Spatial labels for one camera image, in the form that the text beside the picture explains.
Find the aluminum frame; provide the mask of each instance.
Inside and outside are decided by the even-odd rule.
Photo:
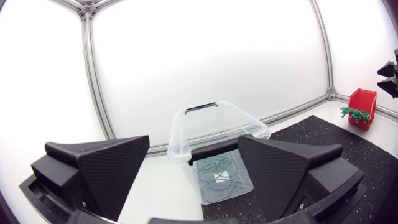
[[[98,121],[104,132],[105,138],[116,139],[116,135],[114,133],[103,100],[103,95],[101,92],[101,87],[96,71],[91,20],[93,19],[93,16],[98,12],[98,10],[118,0],[54,0],[54,1],[57,1],[69,7],[70,9],[76,11],[82,19],[83,50],[84,50],[86,73],[90,87],[91,97],[93,99]],[[326,33],[325,24],[323,23],[322,15],[317,4],[317,0],[309,0],[309,2],[312,6],[315,18],[317,19],[318,22],[319,30],[322,36],[323,48],[325,51],[326,71],[328,76],[326,93],[322,96],[319,96],[301,105],[295,106],[291,109],[260,119],[260,121],[266,123],[268,126],[273,126],[279,122],[290,119],[291,117],[304,113],[329,100],[338,100],[345,103],[348,102],[348,96],[338,94],[335,90],[335,86],[333,83],[333,64],[331,59],[329,40]],[[398,122],[398,113],[388,108],[376,105],[376,113],[385,116],[387,118],[390,118],[395,122]],[[146,157],[165,155],[167,153],[167,146],[168,146],[167,143],[151,146],[150,149],[148,150]]]
[[[93,28],[91,20],[94,15],[102,7],[111,4],[117,0],[54,0],[70,9],[76,11],[81,17],[82,36],[83,36],[83,53],[86,65],[86,74],[88,86],[90,88],[91,99],[98,117],[99,124],[107,140],[116,139],[111,120],[106,110],[103,94],[101,91],[100,81],[97,76],[95,65],[95,57],[93,50]]]

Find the speckled black mat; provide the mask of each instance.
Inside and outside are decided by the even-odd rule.
[[[362,184],[368,188],[343,223],[369,223],[398,168],[398,160],[388,152],[315,116],[271,134],[270,139],[301,144],[343,146],[341,156],[365,172]],[[205,220],[235,217],[242,224],[267,222],[254,192],[219,203],[202,205],[202,210]]]

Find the clear plastic storage box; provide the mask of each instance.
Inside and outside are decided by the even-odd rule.
[[[227,200],[253,189],[237,149],[197,160],[193,166],[188,164],[192,150],[242,134],[263,139],[270,136],[267,125],[227,101],[174,115],[167,155],[171,163],[182,165],[202,204]]]

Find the red plastic bin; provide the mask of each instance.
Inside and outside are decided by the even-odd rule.
[[[355,122],[354,118],[349,118],[348,121],[358,127],[365,130],[369,130],[374,117],[374,110],[376,109],[376,95],[375,91],[357,89],[351,96],[349,96],[348,107],[360,110],[366,110],[369,112],[369,121],[366,124],[363,120],[359,120],[358,123]]]

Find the white wall panel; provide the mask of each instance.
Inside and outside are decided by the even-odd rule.
[[[120,1],[93,20],[117,137],[169,140],[175,112],[228,100],[263,118],[326,92],[309,1]]]
[[[104,140],[83,60],[81,20],[49,0],[0,12],[0,191],[21,223],[43,223],[19,189],[44,143]]]
[[[377,71],[395,62],[398,37],[381,0],[318,0],[328,33],[336,91],[377,92],[377,104],[398,111],[398,101],[377,86]]]

